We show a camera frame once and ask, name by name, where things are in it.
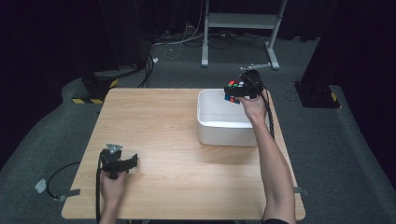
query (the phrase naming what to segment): wooden table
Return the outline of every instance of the wooden table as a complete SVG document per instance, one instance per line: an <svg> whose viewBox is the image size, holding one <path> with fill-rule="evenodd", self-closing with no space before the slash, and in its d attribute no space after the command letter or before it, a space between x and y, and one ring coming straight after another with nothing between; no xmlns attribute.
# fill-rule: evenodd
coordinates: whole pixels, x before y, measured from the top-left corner
<svg viewBox="0 0 396 224"><path fill-rule="evenodd" d="M65 218L95 218L95 173L106 143L122 159L138 154L119 218L259 220L265 195L256 147L214 147L198 139L198 89L113 89L106 97L67 198ZM276 142L297 186L274 107ZM296 218L305 216L299 194Z"/></svg>

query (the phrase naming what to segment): white container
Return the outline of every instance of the white container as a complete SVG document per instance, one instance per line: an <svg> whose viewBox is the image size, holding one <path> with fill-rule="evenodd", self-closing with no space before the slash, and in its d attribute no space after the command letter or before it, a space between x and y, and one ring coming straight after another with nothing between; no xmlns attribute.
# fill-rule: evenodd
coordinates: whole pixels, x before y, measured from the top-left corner
<svg viewBox="0 0 396 224"><path fill-rule="evenodd" d="M223 89L209 89L199 93L197 118L199 140L205 145L257 146L242 103L238 105L224 100Z"/></svg>

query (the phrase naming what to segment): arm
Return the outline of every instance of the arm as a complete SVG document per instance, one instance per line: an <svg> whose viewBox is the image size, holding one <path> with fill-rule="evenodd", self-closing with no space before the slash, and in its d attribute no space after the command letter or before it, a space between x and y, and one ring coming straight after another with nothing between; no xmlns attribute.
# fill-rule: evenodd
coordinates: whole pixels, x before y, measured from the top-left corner
<svg viewBox="0 0 396 224"><path fill-rule="evenodd" d="M119 178L113 180L106 172L101 173L101 191L105 200L105 209L100 219L100 224L116 223L120 202L124 192L126 172L119 173Z"/></svg>
<svg viewBox="0 0 396 224"><path fill-rule="evenodd" d="M239 97L249 118L257 140L265 189L266 207L264 220L277 218L295 223L295 199L291 173L274 138L265 125L264 101L261 97L246 99Z"/></svg>

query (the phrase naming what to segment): yellow and black tape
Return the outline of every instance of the yellow and black tape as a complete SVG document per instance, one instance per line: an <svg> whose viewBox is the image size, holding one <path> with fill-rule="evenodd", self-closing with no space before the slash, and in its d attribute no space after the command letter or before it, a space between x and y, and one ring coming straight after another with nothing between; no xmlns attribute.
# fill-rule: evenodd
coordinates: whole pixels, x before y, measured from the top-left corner
<svg viewBox="0 0 396 224"><path fill-rule="evenodd" d="M118 79L113 80L110 85L108 86L108 89L111 90L113 88L115 88L117 86L117 84L119 83ZM105 99L97 99L97 98L72 98L73 103L75 104L102 104Z"/></svg>
<svg viewBox="0 0 396 224"><path fill-rule="evenodd" d="M72 99L73 103L75 104L102 104L104 102L104 100L102 99L81 99L81 98L73 98Z"/></svg>
<svg viewBox="0 0 396 224"><path fill-rule="evenodd" d="M333 100L334 102L337 101L337 96L334 94L334 92L332 92L332 100Z"/></svg>
<svg viewBox="0 0 396 224"><path fill-rule="evenodd" d="M118 80L118 79L112 81L111 84L110 84L110 89L115 88L115 87L117 86L118 83L119 83L119 80Z"/></svg>

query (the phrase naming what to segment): finger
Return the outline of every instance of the finger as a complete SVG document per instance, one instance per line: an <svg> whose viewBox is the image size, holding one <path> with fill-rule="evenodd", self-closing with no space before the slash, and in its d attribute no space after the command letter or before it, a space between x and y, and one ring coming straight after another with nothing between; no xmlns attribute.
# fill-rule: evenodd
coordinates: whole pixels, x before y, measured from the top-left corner
<svg viewBox="0 0 396 224"><path fill-rule="evenodd" d="M242 103L244 103L245 101L248 100L248 99L245 98L244 96L238 96L238 97L236 97L236 99L237 99L238 101L242 102Z"/></svg>
<svg viewBox="0 0 396 224"><path fill-rule="evenodd" d="M100 180L102 181L106 177L108 177L108 172L102 170L100 172Z"/></svg>
<svg viewBox="0 0 396 224"><path fill-rule="evenodd" d="M119 173L119 178L125 178L126 171Z"/></svg>

